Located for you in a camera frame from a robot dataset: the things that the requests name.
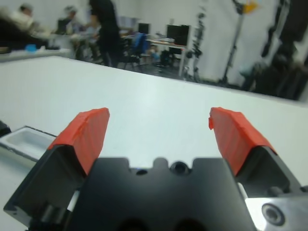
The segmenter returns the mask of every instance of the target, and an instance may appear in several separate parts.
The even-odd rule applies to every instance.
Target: table surface
[[[159,41],[155,39],[148,39],[149,42],[154,43],[154,44],[159,44],[159,45],[166,45],[166,46],[174,46],[174,47],[179,47],[179,48],[186,48],[185,45],[179,45],[175,44],[173,42],[165,42],[165,41]]]
[[[220,157],[208,116],[224,107],[242,112],[308,184],[308,108],[301,103],[61,57],[0,64],[0,73],[0,119],[12,130],[28,125],[58,135],[79,112],[107,107],[101,156],[127,157],[132,167],[151,167],[157,157],[191,166],[196,157]],[[0,167],[7,185],[0,206],[22,181],[17,172]],[[3,212],[1,221],[7,230],[18,226]]]
[[[28,52],[28,51],[13,51],[8,54],[0,54],[0,62],[3,61],[11,61],[11,60],[19,60],[24,58],[35,58],[42,56],[61,56],[61,55],[69,55],[71,51],[69,49],[59,49],[59,50],[37,50],[36,52]]]

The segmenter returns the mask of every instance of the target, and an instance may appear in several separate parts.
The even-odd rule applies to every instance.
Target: light stand
[[[236,26],[236,32],[235,32],[235,37],[233,40],[233,45],[232,45],[232,49],[229,55],[229,59],[228,59],[228,63],[225,69],[225,73],[223,75],[223,78],[218,82],[221,85],[227,85],[228,84],[228,72],[230,67],[232,67],[233,65],[233,59],[234,59],[234,55],[237,51],[237,42],[242,30],[242,25],[243,25],[243,20],[244,20],[244,8],[245,5],[241,4],[239,2],[237,2],[236,0],[232,0],[233,3],[235,4],[235,8],[236,8],[236,12],[239,14],[240,18],[238,20],[237,26]]]

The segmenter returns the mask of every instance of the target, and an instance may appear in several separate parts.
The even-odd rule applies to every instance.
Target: blue chair
[[[131,64],[133,70],[135,70],[134,63],[137,63],[138,68],[142,72],[142,67],[140,65],[141,55],[146,53],[147,49],[149,48],[149,42],[147,42],[146,34],[137,33],[133,40],[131,46],[127,47],[125,50],[126,56],[123,57],[124,70],[128,63]]]

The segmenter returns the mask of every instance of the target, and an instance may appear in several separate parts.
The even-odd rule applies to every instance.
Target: yellow object
[[[255,3],[254,1],[250,1],[248,4],[246,4],[244,6],[244,13],[248,14],[248,13],[252,13],[254,12],[257,8],[259,7],[259,5],[257,3]]]

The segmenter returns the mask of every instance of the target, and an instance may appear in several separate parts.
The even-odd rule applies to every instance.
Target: screw hole
[[[136,175],[137,175],[137,176],[143,176],[143,175],[145,175],[145,174],[147,174],[147,173],[148,173],[147,170],[141,169],[141,170],[139,170],[139,171],[136,173]]]
[[[271,219],[271,220],[274,220],[276,221],[278,219],[278,215],[276,214],[275,210],[269,208],[267,211],[266,211],[266,215]]]
[[[262,207],[264,218],[272,225],[281,226],[284,224],[284,215],[282,211],[271,204],[265,204]]]
[[[203,225],[194,219],[185,219],[180,221],[174,231],[206,231]]]
[[[121,224],[118,231],[148,231],[148,228],[139,219],[128,219]]]
[[[177,175],[187,175],[190,172],[188,166],[183,162],[175,162],[170,170]]]

